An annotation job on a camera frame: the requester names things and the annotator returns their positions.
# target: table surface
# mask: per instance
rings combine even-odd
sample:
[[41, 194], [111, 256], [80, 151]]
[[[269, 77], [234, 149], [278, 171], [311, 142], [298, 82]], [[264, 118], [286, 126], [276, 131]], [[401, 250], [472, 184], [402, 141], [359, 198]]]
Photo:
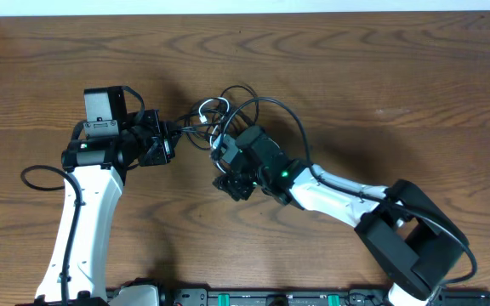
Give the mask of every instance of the table surface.
[[[470, 239], [480, 270], [461, 286], [490, 290], [490, 13], [0, 18], [0, 304], [31, 301], [48, 266], [63, 192], [19, 174], [60, 165], [85, 88], [129, 85], [173, 120], [235, 83], [290, 106], [330, 172], [418, 184]], [[284, 110], [262, 105], [259, 122], [303, 156]], [[186, 139], [170, 165], [128, 174], [108, 286], [390, 285], [352, 228], [259, 191], [234, 202], [215, 175]], [[461, 258], [450, 275], [469, 268]]]

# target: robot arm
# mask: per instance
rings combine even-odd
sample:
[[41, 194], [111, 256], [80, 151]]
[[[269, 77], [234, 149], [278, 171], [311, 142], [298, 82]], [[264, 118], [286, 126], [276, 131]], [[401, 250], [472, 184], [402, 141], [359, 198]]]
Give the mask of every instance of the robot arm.
[[[129, 165], [135, 160], [142, 167], [163, 165], [175, 156], [174, 147], [180, 137], [178, 129], [171, 122], [160, 122], [157, 110], [145, 110], [142, 103], [139, 112], [128, 114], [124, 90], [142, 102], [136, 92], [126, 87], [84, 91], [87, 121], [79, 124], [83, 125], [86, 139], [79, 139], [81, 128], [76, 129], [67, 150], [62, 153], [62, 166], [80, 186], [83, 203], [75, 234], [70, 235], [76, 194], [66, 181], [64, 209], [54, 252], [36, 292], [36, 301], [40, 305], [77, 298], [107, 300], [107, 245], [112, 216], [123, 193]], [[64, 254], [70, 243], [71, 255], [66, 270]], [[65, 270], [68, 277], [62, 280]], [[67, 287], [64, 298], [62, 286]], [[127, 301], [127, 295], [134, 296], [133, 303]], [[119, 299], [111, 301], [111, 305], [142, 305], [141, 298], [157, 301], [157, 289], [154, 286], [135, 287], [128, 294], [123, 292]]]
[[[216, 139], [213, 154], [227, 166], [214, 185], [234, 200], [247, 200], [259, 186], [283, 205], [326, 213], [353, 227], [395, 282], [388, 299], [396, 306], [426, 305], [464, 251], [456, 240], [468, 246], [464, 234], [416, 185], [404, 180], [390, 188], [358, 184], [290, 160], [261, 127], [250, 127], [236, 139]], [[419, 225], [403, 240], [396, 230], [413, 217]]]

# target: white cable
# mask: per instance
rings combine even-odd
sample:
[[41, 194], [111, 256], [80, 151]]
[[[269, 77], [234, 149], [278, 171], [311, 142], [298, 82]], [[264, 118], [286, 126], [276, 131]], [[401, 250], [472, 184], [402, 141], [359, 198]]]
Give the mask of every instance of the white cable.
[[[227, 99], [222, 98], [222, 97], [218, 97], [218, 98], [216, 98], [216, 99], [217, 99], [217, 100], [223, 100], [224, 102], [226, 102], [226, 113], [225, 113], [225, 115], [226, 115], [228, 112], [230, 112], [230, 102], [228, 102], [228, 100], [227, 100]], [[203, 102], [203, 103], [200, 105], [200, 107], [197, 109], [197, 113], [200, 115], [200, 121], [201, 121], [202, 123], [205, 123], [205, 122], [207, 122], [207, 121], [208, 121], [207, 117], [205, 117], [204, 115], [202, 115], [202, 107], [203, 107], [205, 104], [207, 104], [207, 103], [209, 103], [209, 102], [211, 102], [211, 101], [213, 101], [213, 100], [215, 100], [215, 99], [207, 99], [207, 100], [205, 100], [205, 101], [204, 101], [204, 102]]]
[[220, 170], [222, 173], [226, 174], [226, 171], [225, 171], [225, 170], [222, 168], [222, 166], [220, 166], [220, 164], [219, 164], [219, 162], [218, 162], [218, 161], [215, 161], [215, 160], [213, 160], [213, 159], [212, 159], [212, 160], [211, 160], [211, 162], [213, 162], [213, 164], [214, 164], [215, 166], [217, 166], [217, 168], [218, 168], [218, 169], [219, 169], [219, 170]]
[[213, 135], [214, 135], [214, 131], [216, 131], [218, 127], [219, 126], [214, 127], [213, 132], [211, 133], [211, 136], [209, 136], [209, 146], [211, 148], [213, 148]]

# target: white wall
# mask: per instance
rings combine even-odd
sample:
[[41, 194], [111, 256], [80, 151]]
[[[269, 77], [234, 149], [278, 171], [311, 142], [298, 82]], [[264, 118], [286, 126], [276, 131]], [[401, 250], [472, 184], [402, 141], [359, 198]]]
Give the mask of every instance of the white wall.
[[490, 10], [490, 0], [0, 0], [0, 16]]

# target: black cable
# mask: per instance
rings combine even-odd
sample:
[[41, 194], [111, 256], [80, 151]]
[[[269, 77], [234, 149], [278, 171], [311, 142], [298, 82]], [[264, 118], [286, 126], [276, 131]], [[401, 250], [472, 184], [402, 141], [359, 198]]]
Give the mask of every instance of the black cable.
[[61, 274], [60, 274], [61, 302], [62, 305], [66, 306], [68, 304], [67, 281], [69, 277], [69, 258], [71, 256], [71, 248], [73, 247], [73, 240], [75, 239], [75, 232], [77, 231], [78, 217], [81, 212], [81, 205], [83, 204], [81, 189], [79, 188], [78, 183], [71, 176], [69, 176], [69, 174], [59, 170], [58, 168], [45, 166], [45, 165], [35, 165], [35, 166], [27, 167], [26, 169], [22, 170], [22, 173], [20, 174], [20, 179], [22, 180], [22, 182], [24, 182], [26, 186], [33, 188], [34, 190], [53, 191], [53, 190], [63, 189], [60, 187], [52, 187], [52, 188], [39, 187], [30, 183], [26, 178], [26, 174], [34, 170], [47, 170], [60, 175], [62, 178], [64, 178], [67, 181], [67, 183], [69, 183], [69, 185], [73, 188], [73, 191], [75, 191], [75, 211], [73, 213], [73, 219], [71, 221], [69, 235], [67, 236], [66, 250], [64, 251], [64, 260], [61, 266]]
[[260, 101], [265, 101], [265, 102], [270, 102], [270, 103], [273, 103], [273, 104], [276, 104], [276, 105], [279, 105], [281, 106], [285, 111], [287, 111], [293, 118], [294, 120], [296, 121], [296, 123], [298, 124], [298, 128], [299, 128], [299, 131], [301, 132], [302, 134], [302, 141], [304, 141], [304, 146], [305, 146], [305, 155], [306, 155], [306, 159], [308, 162], [311, 162], [311, 159], [310, 159], [310, 149], [309, 149], [309, 145], [308, 145], [308, 142], [307, 142], [307, 137], [305, 136], [305, 129], [304, 129], [304, 126], [302, 125], [302, 122], [299, 120], [298, 116], [296, 116], [296, 114], [294, 114], [294, 112], [289, 109], [285, 104], [283, 104], [283, 102], [279, 101], [279, 100], [276, 100], [276, 99], [273, 99], [273, 98], [267, 98], [267, 97], [259, 97], [259, 98], [253, 98], [253, 99], [250, 99], [246, 102], [244, 102], [243, 104], [241, 104], [239, 107], [237, 107], [229, 116], [228, 118], [226, 119], [226, 123], [224, 125], [224, 127], [222, 128], [222, 130], [220, 131], [220, 134], [219, 136], [221, 138], [224, 138], [225, 134], [226, 134], [226, 131], [228, 130], [228, 127], [230, 126], [230, 122], [232, 120], [234, 120], [234, 118], [236, 117], [236, 114], [241, 111], [244, 107], [246, 107], [247, 105], [250, 105], [252, 103], [256, 103], [256, 102], [260, 102]]
[[[226, 92], [228, 92], [230, 89], [233, 89], [233, 88], [241, 88], [245, 91], [247, 91], [251, 96], [253, 96], [253, 98], [258, 98], [259, 96], [256, 94], [256, 92], [254, 91], [253, 88], [249, 87], [249, 86], [243, 86], [243, 85], [232, 85], [228, 88], [226, 88], [225, 90], [222, 91], [222, 93], [220, 94], [221, 97], [224, 97]], [[254, 114], [254, 119], [253, 119], [253, 123], [256, 124], [256, 122], [259, 120], [259, 113], [260, 113], [260, 105], [259, 105], [259, 101], [257, 101], [255, 103], [255, 106], [256, 106], [256, 113]]]
[[139, 166], [139, 163], [136, 163], [136, 164], [134, 164], [134, 165], [132, 165], [132, 166], [128, 166], [128, 167], [126, 168], [126, 171], [132, 171], [132, 170], [134, 170], [135, 168], [137, 168], [138, 166]]
[[[226, 115], [226, 113], [223, 112], [223, 110], [206, 107], [206, 108], [202, 108], [202, 113], [203, 114], [212, 113], [214, 115], [211, 117], [211, 123], [204, 123], [204, 124], [197, 124], [197, 125], [191, 124], [191, 118], [194, 116], [199, 116], [199, 110], [198, 109], [199, 109], [200, 104], [204, 103], [208, 99], [217, 99], [219, 101], [219, 103], [221, 101], [221, 99], [219, 99], [219, 98], [201, 99], [201, 100], [197, 101], [194, 105], [191, 106], [191, 112], [189, 114], [185, 114], [183, 116], [180, 116], [179, 118], [177, 118], [177, 120], [174, 121], [174, 122], [183, 121], [183, 125], [184, 125], [184, 127], [182, 128], [183, 132], [187, 131], [188, 129], [191, 130], [190, 132], [186, 132], [185, 136], [192, 143], [192, 145], [194, 145], [199, 150], [211, 150], [211, 146], [201, 147], [196, 141], [194, 141], [192, 136], [196, 139], [201, 140], [201, 141], [209, 142], [209, 137], [211, 137], [211, 136], [216, 137], [218, 135], [215, 133], [210, 133], [211, 128], [214, 128], [216, 126], [220, 126], [223, 122], [225, 122], [225, 120], [220, 121], [220, 118], [224, 118], [224, 116]], [[236, 130], [236, 131], [238, 130], [238, 128], [234, 122], [231, 125], [234, 128], [234, 130]], [[197, 128], [202, 128], [202, 127], [206, 127], [207, 130], [205, 132], [197, 131]]]
[[184, 133], [200, 133], [200, 134], [205, 134], [207, 136], [214, 136], [214, 134], [203, 132], [203, 131], [188, 131], [188, 130], [180, 130], [180, 131]]
[[84, 128], [84, 123], [86, 123], [86, 120], [81, 120], [75, 125], [75, 127], [73, 128], [73, 132], [71, 133], [71, 140], [77, 140], [79, 136], [81, 136], [81, 132]]
[[143, 115], [145, 114], [145, 101], [143, 101], [143, 98], [141, 98], [140, 94], [138, 94], [135, 90], [133, 90], [129, 86], [122, 86], [122, 90], [132, 94], [141, 103], [140, 111], [138, 111], [134, 117], [134, 123], [138, 124], [141, 121], [141, 119], [143, 119]]
[[438, 218], [436, 216], [433, 216], [432, 214], [428, 212], [423, 212], [417, 208], [409, 208], [409, 207], [403, 207], [397, 204], [392, 204], [390, 205], [391, 208], [399, 210], [403, 213], [407, 213], [409, 215], [414, 216], [415, 218], [421, 218], [425, 222], [428, 222], [434, 226], [436, 226], [438, 229], [443, 231], [446, 235], [449, 236], [453, 241], [457, 242], [460, 247], [463, 249], [464, 253], [468, 256], [468, 259], [470, 260], [470, 264], [472, 266], [471, 271], [464, 276], [460, 276], [454, 279], [450, 280], [442, 280], [440, 283], [440, 286], [445, 286], [448, 284], [456, 284], [460, 283], [463, 281], [467, 281], [474, 277], [477, 273], [477, 261], [476, 257], [474, 256], [474, 253], [470, 250], [470, 248], [466, 245], [466, 243], [462, 242], [457, 236], [455, 236], [449, 229], [447, 229], [445, 226], [442, 226], [443, 222], [438, 221]]
[[345, 305], [347, 306], [351, 306], [351, 301], [350, 301], [350, 298], [351, 297], [354, 297], [354, 296], [360, 296], [364, 299], [364, 301], [370, 301], [370, 303], [372, 303], [373, 306], [382, 306], [383, 305], [383, 302], [381, 304], [376, 304], [374, 301], [373, 301], [373, 298], [370, 297], [370, 296], [367, 296], [366, 294], [362, 294], [362, 293], [359, 293], [359, 292], [352, 292], [352, 293], [349, 293], [347, 296], [345, 297], [342, 297], [343, 300], [345, 301]]

